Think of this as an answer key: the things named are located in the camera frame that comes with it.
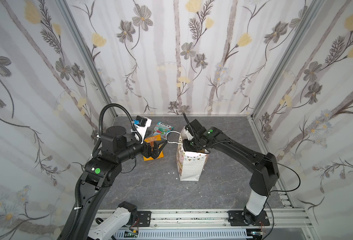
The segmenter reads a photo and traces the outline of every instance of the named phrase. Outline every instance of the stone textured surface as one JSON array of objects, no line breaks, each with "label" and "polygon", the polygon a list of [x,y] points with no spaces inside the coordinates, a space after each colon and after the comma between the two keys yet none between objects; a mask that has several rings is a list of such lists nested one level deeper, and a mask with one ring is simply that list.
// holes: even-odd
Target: stone textured surface
[{"label": "stone textured surface", "polygon": [[[189,117],[198,119],[206,128],[215,126],[239,143],[260,151],[246,117]],[[181,131],[186,125],[182,116],[151,118],[149,129],[158,121],[172,125]],[[120,116],[114,125],[126,127],[128,118]],[[169,141],[177,141],[179,134],[170,133]],[[251,173],[240,163],[212,149],[208,161],[197,182],[180,181],[175,161],[177,145],[167,144],[164,158],[143,161],[137,157],[137,166],[127,174],[119,174],[99,209],[115,209],[122,201],[138,206],[138,209],[233,209],[243,208],[250,195]],[[134,166],[134,160],[123,163],[123,172]],[[272,208],[282,208],[276,192],[268,202]]]}]

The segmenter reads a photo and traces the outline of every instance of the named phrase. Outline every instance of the floral wallpaper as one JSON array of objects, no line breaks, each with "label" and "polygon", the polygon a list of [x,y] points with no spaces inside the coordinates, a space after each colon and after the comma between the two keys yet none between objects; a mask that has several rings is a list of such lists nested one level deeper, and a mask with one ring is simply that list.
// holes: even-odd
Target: floral wallpaper
[{"label": "floral wallpaper", "polygon": [[[353,1],[325,1],[253,116],[277,160],[302,184],[291,193],[319,237],[353,236]],[[280,168],[287,189],[297,177]]]},{"label": "floral wallpaper", "polygon": [[73,206],[105,103],[71,36],[55,2],[0,0],[0,239],[56,239]]},{"label": "floral wallpaper", "polygon": [[251,114],[310,1],[67,0],[112,102]]}]

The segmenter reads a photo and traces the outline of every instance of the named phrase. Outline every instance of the black mounting plate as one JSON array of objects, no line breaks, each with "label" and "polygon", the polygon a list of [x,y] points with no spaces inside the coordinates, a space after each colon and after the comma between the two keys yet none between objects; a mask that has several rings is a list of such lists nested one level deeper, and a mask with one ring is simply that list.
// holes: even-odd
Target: black mounting plate
[{"label": "black mounting plate", "polygon": [[151,211],[138,211],[138,227],[149,227],[151,221]]},{"label": "black mounting plate", "polygon": [[[242,227],[249,226],[243,221],[242,213],[243,211],[228,211],[228,221],[230,222],[232,227]],[[261,211],[258,216],[258,220],[263,223],[264,226],[270,226],[270,221],[267,217],[266,211]],[[254,224],[254,226],[261,226],[260,222]]]}]

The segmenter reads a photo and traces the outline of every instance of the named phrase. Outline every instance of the white paper bag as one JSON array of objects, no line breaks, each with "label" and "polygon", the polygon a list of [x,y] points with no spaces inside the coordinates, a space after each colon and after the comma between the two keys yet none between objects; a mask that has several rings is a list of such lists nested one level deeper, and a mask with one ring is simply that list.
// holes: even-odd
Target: white paper bag
[{"label": "white paper bag", "polygon": [[[181,136],[179,136],[179,143],[182,143]],[[176,152],[176,163],[178,165],[180,180],[198,181],[207,158],[208,154],[205,153],[185,152],[183,150],[183,145],[178,144],[178,150]]]}]

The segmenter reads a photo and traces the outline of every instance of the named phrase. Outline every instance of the orange packet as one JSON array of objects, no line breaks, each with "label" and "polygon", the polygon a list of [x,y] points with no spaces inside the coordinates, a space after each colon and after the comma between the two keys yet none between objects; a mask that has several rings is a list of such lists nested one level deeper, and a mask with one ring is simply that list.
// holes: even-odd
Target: orange packet
[{"label": "orange packet", "polygon": [[[145,142],[153,142],[153,141],[160,141],[160,140],[162,140],[162,138],[160,137],[160,134],[159,134],[159,135],[155,135],[155,136],[146,138]],[[156,159],[161,158],[161,157],[164,157],[163,150],[160,152],[159,157],[157,157]],[[144,161],[153,160],[153,159],[154,158],[152,158],[152,157],[149,157],[149,158],[143,157]]]}]

